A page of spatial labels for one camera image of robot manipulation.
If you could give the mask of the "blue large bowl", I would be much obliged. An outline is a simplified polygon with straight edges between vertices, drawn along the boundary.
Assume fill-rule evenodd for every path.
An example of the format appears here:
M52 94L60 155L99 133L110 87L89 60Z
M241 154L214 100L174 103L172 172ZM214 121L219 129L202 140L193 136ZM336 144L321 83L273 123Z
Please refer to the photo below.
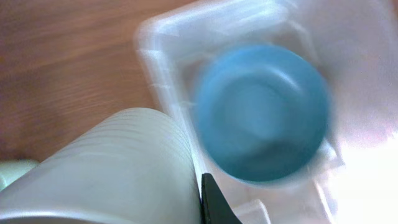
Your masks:
M228 175L252 183L291 176L315 157L330 123L326 80L277 45L244 45L203 68L193 121L204 150Z

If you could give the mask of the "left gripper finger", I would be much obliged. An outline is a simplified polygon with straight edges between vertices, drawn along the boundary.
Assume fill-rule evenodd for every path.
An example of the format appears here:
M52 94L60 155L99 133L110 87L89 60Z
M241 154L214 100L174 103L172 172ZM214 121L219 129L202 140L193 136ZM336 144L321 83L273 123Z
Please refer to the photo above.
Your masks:
M205 224L242 224L210 173L201 176L201 212Z

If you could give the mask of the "grey cup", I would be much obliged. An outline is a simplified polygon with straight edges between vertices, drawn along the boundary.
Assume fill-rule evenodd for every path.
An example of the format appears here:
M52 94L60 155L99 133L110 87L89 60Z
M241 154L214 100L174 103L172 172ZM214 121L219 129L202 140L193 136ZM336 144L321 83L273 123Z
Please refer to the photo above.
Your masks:
M120 111L1 192L2 223L200 223L185 131L160 111Z

